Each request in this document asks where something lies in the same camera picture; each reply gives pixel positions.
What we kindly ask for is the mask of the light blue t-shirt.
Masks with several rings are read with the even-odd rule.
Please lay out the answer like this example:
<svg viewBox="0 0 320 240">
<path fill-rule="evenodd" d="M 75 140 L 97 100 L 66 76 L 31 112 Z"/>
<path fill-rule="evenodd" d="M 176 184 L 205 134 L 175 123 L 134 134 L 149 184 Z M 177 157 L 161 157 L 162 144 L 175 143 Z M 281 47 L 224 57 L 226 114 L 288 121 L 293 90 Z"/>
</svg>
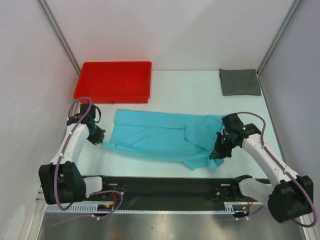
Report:
<svg viewBox="0 0 320 240">
<path fill-rule="evenodd" d="M 190 170 L 215 170 L 225 161 L 211 159 L 221 115 L 194 115 L 119 109 L 108 142 L 119 154 L 152 161 L 182 163 Z"/>
</svg>

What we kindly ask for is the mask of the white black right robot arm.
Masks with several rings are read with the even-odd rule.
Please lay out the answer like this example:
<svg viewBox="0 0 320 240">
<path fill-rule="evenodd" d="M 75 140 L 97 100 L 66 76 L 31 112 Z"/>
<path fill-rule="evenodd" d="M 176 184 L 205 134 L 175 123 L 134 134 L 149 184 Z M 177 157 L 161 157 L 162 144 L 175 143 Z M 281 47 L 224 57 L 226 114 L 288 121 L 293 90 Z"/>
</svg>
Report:
<svg viewBox="0 0 320 240">
<path fill-rule="evenodd" d="M 253 123 L 243 124 L 238 113 L 222 118 L 223 130 L 217 133 L 211 160 L 230 158 L 232 150 L 242 148 L 263 170 L 270 184 L 243 175 L 230 188 L 231 196 L 242 201 L 245 197 L 267 206 L 278 222 L 292 220 L 304 228 L 314 227 L 318 215 L 313 202 L 314 184 L 307 175 L 300 176 L 274 154 L 264 140 L 265 128 L 259 130 Z"/>
</svg>

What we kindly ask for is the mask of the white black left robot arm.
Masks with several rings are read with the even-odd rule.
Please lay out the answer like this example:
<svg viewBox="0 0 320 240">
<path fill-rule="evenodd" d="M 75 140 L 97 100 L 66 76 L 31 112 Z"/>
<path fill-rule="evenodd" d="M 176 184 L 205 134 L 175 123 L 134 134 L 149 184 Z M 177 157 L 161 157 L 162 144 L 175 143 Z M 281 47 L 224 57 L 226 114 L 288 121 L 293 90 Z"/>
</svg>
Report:
<svg viewBox="0 0 320 240">
<path fill-rule="evenodd" d="M 84 201 L 94 194 L 105 200 L 110 196 L 111 188 L 103 183 L 101 176 L 84 177 L 77 163 L 85 142 L 94 146 L 104 140 L 105 131 L 96 120 L 101 111 L 94 104 L 80 105 L 80 112 L 70 116 L 62 144 L 49 164 L 41 165 L 38 175 L 45 202 L 48 205 L 73 204 Z"/>
</svg>

